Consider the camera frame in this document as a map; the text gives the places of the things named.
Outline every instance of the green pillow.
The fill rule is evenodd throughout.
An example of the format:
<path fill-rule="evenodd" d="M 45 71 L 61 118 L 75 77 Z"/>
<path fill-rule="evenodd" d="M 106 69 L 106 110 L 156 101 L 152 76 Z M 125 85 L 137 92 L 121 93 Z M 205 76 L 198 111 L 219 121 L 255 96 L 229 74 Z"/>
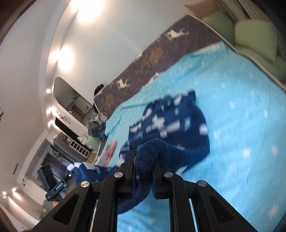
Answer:
<path fill-rule="evenodd" d="M 267 71 L 269 71 L 278 80 L 283 80 L 286 77 L 286 63 L 285 61 L 277 56 L 276 62 L 271 63 L 263 56 L 259 55 L 255 51 L 252 51 L 246 47 L 235 46 L 237 50 L 244 52 L 251 58 L 254 58 L 258 63 L 260 63 Z"/>
<path fill-rule="evenodd" d="M 276 61 L 277 33 L 271 22 L 242 20 L 235 25 L 235 42 L 264 56 L 270 62 Z"/>
<path fill-rule="evenodd" d="M 217 33 L 230 42 L 230 44 L 235 45 L 234 25 L 224 13 L 217 11 L 201 20 L 217 31 Z"/>
<path fill-rule="evenodd" d="M 97 138 L 89 136 L 88 140 L 86 141 L 86 145 L 91 146 L 94 150 L 98 150 L 99 145 L 100 145 L 100 141 Z"/>

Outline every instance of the dark brown patterned fabric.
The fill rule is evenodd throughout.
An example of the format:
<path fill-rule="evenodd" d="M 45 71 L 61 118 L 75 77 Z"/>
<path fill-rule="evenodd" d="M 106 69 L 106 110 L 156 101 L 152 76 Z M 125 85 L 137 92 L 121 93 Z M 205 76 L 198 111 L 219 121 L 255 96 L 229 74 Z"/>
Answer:
<path fill-rule="evenodd" d="M 174 32 L 167 34 L 167 37 L 165 34 L 171 30 Z M 176 35 L 180 32 L 182 32 L 180 37 L 170 36 L 170 34 Z M 118 105 L 138 93 L 155 73 L 167 70 L 185 54 L 220 40 L 221 38 L 215 32 L 199 20 L 190 15 L 183 17 L 143 51 L 137 61 L 132 62 L 95 96 L 96 107 L 110 117 Z"/>

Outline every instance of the mint green fabric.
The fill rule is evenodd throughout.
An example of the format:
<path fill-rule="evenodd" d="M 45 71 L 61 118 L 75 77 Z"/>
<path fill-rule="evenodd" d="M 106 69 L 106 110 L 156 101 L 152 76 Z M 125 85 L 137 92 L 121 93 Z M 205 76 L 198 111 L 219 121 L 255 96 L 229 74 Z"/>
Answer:
<path fill-rule="evenodd" d="M 278 80 L 281 81 L 286 78 L 286 63 L 281 57 L 277 56 L 276 62 L 271 63 L 267 59 L 265 59 L 263 56 L 259 55 L 255 51 L 252 51 L 246 47 L 235 46 L 235 48 L 249 55 L 251 58 L 255 59 L 267 71 L 273 74 L 273 76 L 275 76 Z"/>
<path fill-rule="evenodd" d="M 98 150 L 99 145 L 100 145 L 100 141 L 97 138 L 94 138 L 92 136 L 88 137 L 88 140 L 86 142 L 86 145 L 91 146 L 94 150 Z"/>
<path fill-rule="evenodd" d="M 242 20 L 235 25 L 235 42 L 247 47 L 270 62 L 277 57 L 277 33 L 271 22 L 260 20 Z"/>
<path fill-rule="evenodd" d="M 217 11 L 201 19 L 230 44 L 235 44 L 235 27 L 231 20 L 221 11 Z"/>

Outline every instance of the triangular cutout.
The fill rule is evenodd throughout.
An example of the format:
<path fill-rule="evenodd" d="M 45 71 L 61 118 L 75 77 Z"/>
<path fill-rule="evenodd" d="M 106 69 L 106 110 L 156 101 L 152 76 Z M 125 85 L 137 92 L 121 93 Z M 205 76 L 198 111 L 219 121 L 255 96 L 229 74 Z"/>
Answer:
<path fill-rule="evenodd" d="M 232 213 L 214 195 L 210 194 L 208 197 L 212 204 L 216 218 L 220 224 L 232 221 L 234 219 Z"/>
<path fill-rule="evenodd" d="M 79 195 L 73 195 L 53 216 L 55 221 L 68 225 L 71 221 L 74 209 L 79 199 Z"/>

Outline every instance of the light blue star print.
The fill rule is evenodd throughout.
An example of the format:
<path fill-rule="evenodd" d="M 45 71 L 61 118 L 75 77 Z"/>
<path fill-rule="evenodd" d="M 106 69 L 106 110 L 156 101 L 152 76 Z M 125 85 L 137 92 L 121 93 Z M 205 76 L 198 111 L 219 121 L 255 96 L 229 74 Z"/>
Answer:
<path fill-rule="evenodd" d="M 179 115 L 179 110 L 178 110 L 178 108 L 175 109 L 175 115 L 176 115 L 176 116 Z"/>
<path fill-rule="evenodd" d="M 191 118 L 185 118 L 185 132 L 190 128 L 191 126 Z"/>

